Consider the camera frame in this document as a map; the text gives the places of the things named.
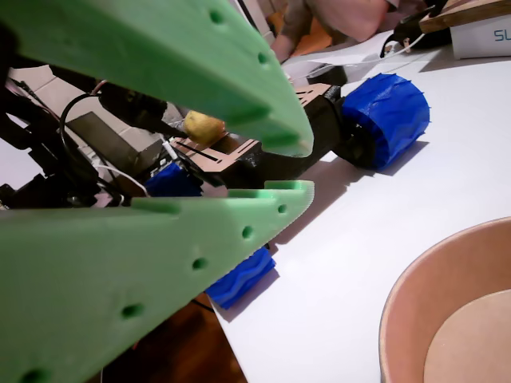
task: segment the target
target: wire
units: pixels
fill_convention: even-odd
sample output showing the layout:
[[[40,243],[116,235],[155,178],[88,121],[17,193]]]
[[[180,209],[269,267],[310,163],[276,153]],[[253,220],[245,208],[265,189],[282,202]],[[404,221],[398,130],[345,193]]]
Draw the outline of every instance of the wire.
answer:
[[[74,105],[76,105],[78,102],[80,102],[81,100],[84,100],[85,98],[88,98],[88,97],[95,97],[95,96],[88,94],[88,93],[84,93],[84,94],[81,94],[80,96],[72,99],[71,102],[68,103],[67,106],[64,108],[64,112],[62,112],[62,114],[61,114],[61,119],[58,121],[58,130],[61,135],[62,145],[64,145],[65,152],[71,159],[75,159],[75,157],[73,156],[73,153],[69,150],[69,147],[67,146],[67,143],[65,142],[65,136],[64,136],[65,119],[67,118],[69,111],[71,110],[71,108]]]
[[[101,156],[98,152],[96,152],[96,156],[97,158],[99,158],[99,160],[104,164],[104,165],[108,165],[108,163],[106,162],[105,158],[103,158],[103,156]],[[119,189],[122,194],[126,194],[124,190],[122,190],[122,186],[119,184],[119,181],[117,180],[116,176],[113,174],[113,172],[108,169],[109,171],[109,174],[110,176],[112,177],[112,182],[115,184],[115,186],[117,187],[117,189]]]
[[[178,160],[176,152],[174,151],[171,144],[165,139],[165,137],[163,137],[163,134],[161,134],[161,133],[160,133],[160,140],[162,141],[162,146],[167,151],[170,158],[172,158],[172,161],[176,162]]]
[[[149,193],[147,192],[147,189],[145,188],[145,186],[143,184],[141,184],[140,182],[138,182],[137,180],[135,180],[133,177],[131,176],[128,176],[126,173],[124,172],[121,172],[119,169],[115,169],[114,167],[112,166],[108,166],[108,165],[101,165],[101,164],[98,164],[96,165],[96,168],[104,168],[104,169],[109,169],[111,170],[112,172],[116,172],[118,174],[120,174],[121,176],[124,176],[125,178],[127,178],[128,180],[130,180],[131,182],[133,182],[134,184],[136,184],[140,189],[142,189],[144,191],[144,194],[146,197],[150,197]]]
[[[93,91],[90,93],[91,96],[96,96],[97,95],[97,92],[99,92],[99,89],[104,85],[106,84],[108,81],[107,80],[101,80],[99,82],[99,84],[96,85],[96,87],[93,89]]]
[[[203,309],[207,310],[207,311],[211,311],[212,313],[214,313],[214,309],[212,309],[211,307],[208,307],[206,306],[205,304],[203,303],[200,303],[199,301],[197,301],[196,299],[192,299],[192,303],[195,303],[196,305],[202,307]]]
[[[335,64],[322,65],[319,68],[316,68],[316,69],[312,70],[311,72],[309,72],[309,73],[307,73],[307,74],[305,74],[303,76],[293,77],[291,79],[291,81],[299,80],[300,78],[304,78],[304,77],[310,76],[310,75],[312,75],[314,73],[317,73],[317,72],[319,72],[321,70],[324,70],[325,68],[330,68],[332,66],[353,66],[353,65],[360,65],[360,64],[370,64],[371,62],[385,61],[387,58],[392,58],[392,57],[398,56],[399,54],[401,54],[403,52],[406,52],[408,49],[412,48],[415,44],[417,44],[419,41],[421,41],[424,36],[426,36],[426,34],[421,34],[414,42],[412,42],[407,47],[399,50],[398,52],[389,54],[388,56],[385,56],[383,58],[379,58],[378,60],[360,61],[360,62],[353,62],[353,63],[350,63],[350,64],[341,64],[341,65],[335,65]]]

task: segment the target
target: cardboard bowl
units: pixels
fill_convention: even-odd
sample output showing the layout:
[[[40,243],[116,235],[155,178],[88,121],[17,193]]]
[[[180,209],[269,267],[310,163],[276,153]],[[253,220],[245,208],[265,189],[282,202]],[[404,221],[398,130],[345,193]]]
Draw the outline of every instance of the cardboard bowl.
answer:
[[[511,218],[457,233],[399,277],[379,335],[385,383],[423,383],[426,355],[443,322],[474,299],[511,289]]]

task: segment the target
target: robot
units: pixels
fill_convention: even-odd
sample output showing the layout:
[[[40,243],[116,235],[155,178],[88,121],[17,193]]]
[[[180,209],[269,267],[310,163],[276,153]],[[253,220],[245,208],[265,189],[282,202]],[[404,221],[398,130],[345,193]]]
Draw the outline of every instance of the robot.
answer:
[[[316,85],[300,100],[266,42],[222,0],[2,2],[0,23],[3,78],[23,56],[71,71],[74,84],[92,78],[84,98],[107,79],[100,100],[135,126],[179,135],[157,118],[160,101],[172,101],[255,141],[231,175],[189,163],[197,177],[239,188],[226,199],[92,209],[102,181],[66,136],[65,113],[57,121],[3,92],[2,138],[31,148],[45,177],[24,198],[0,194],[67,207],[0,211],[3,382],[84,381],[300,216],[314,185],[295,179],[324,153],[383,168],[429,122],[424,96],[397,76],[346,98]],[[22,132],[5,113],[29,126]]]

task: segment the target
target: paper sheet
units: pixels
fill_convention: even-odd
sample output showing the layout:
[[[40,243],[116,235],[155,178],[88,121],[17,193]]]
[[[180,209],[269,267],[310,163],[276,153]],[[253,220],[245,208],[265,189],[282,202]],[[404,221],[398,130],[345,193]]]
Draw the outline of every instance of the paper sheet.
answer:
[[[393,30],[381,32],[357,45],[337,49],[331,52],[315,53],[307,61],[321,62],[332,65],[363,63],[379,59],[383,43],[393,33]]]

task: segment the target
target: wooden board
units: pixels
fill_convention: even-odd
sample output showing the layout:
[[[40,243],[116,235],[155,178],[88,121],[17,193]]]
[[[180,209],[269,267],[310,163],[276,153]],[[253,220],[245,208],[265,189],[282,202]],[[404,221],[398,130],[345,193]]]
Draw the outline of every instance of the wooden board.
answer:
[[[426,16],[420,26],[423,33],[429,34],[505,14],[511,14],[511,0],[449,0],[438,16]]]

